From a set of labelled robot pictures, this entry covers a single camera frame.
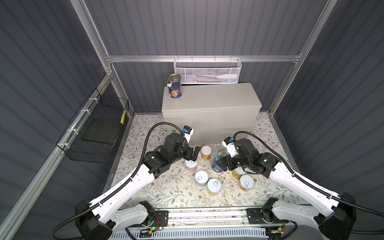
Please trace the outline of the blue label tin can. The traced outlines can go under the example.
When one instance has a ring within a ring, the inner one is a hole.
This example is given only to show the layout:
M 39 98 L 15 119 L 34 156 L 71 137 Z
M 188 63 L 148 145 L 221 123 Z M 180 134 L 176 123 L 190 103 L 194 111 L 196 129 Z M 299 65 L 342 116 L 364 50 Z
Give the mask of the blue label tin can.
M 211 162 L 211 167 L 213 171 L 217 173 L 223 172 L 223 169 L 221 167 L 222 159 L 229 155 L 229 152 L 225 149 L 221 149 L 217 152 L 214 159 Z

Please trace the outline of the yellow green can plastic lid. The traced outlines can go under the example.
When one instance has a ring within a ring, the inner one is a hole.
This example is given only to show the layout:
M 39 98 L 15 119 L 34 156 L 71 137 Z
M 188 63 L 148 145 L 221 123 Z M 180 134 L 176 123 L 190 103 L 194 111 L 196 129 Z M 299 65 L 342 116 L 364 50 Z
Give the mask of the yellow green can plastic lid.
M 234 170 L 232 170 L 232 175 L 235 179 L 240 179 L 243 175 L 246 175 L 247 173 L 243 170 L 241 167 L 237 167 Z

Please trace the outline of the dark tomato tin can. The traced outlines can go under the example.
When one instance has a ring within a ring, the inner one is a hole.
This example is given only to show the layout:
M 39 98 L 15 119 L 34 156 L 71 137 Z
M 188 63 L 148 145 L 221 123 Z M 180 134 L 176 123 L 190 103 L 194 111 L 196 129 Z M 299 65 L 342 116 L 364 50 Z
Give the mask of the dark tomato tin can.
M 167 87 L 171 98 L 180 98 L 182 96 L 181 76 L 178 74 L 170 74 L 167 77 Z

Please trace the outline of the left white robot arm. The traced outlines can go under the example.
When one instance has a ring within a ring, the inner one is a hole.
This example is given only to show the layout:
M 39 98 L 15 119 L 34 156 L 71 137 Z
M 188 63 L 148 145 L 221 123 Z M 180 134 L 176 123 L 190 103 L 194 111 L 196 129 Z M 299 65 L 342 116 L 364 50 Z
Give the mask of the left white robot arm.
M 179 160 L 196 161 L 198 149 L 185 147 L 193 133 L 172 133 L 162 146 L 144 155 L 143 163 L 106 193 L 89 203 L 82 201 L 76 206 L 76 213 L 87 210 L 76 220 L 76 227 L 84 240 L 107 240 L 110 236 L 130 226 L 149 225 L 154 220 L 155 210 L 147 202 L 121 210 L 120 207 L 135 193 L 152 183 L 170 166 Z

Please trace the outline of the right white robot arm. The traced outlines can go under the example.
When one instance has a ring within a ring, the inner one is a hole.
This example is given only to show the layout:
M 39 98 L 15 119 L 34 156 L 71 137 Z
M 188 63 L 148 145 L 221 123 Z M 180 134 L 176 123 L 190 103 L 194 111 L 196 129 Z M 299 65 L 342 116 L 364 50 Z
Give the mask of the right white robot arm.
M 356 222 L 356 210 L 349 204 L 355 199 L 343 194 L 341 203 L 333 198 L 337 193 L 326 190 L 305 178 L 271 153 L 259 153 L 248 139 L 238 141 L 227 137 L 222 142 L 229 155 L 219 160 L 224 171 L 242 168 L 282 184 L 309 203 L 300 206 L 271 197 L 263 205 L 261 215 L 266 223 L 287 220 L 318 229 L 329 240 L 347 240 Z

